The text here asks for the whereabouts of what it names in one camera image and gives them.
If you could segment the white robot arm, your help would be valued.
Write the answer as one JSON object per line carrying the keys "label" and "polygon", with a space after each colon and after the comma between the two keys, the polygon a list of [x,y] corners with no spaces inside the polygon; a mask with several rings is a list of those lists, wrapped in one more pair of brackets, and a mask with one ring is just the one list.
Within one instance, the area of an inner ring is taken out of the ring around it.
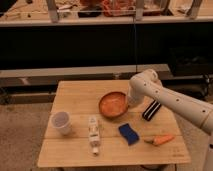
{"label": "white robot arm", "polygon": [[213,171],[213,104],[163,87],[153,69],[144,70],[129,80],[128,105],[138,106],[145,96],[158,101],[210,136],[203,171]]}

